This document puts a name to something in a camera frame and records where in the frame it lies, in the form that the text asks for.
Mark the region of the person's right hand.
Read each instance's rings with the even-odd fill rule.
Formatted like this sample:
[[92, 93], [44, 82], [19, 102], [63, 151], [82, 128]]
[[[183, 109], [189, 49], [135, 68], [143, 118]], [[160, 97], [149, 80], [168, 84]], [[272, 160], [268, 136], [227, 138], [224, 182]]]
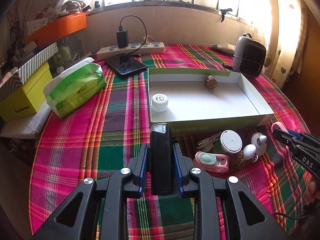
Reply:
[[311, 177], [305, 193], [305, 204], [309, 205], [315, 200], [320, 200], [319, 180], [315, 177]]

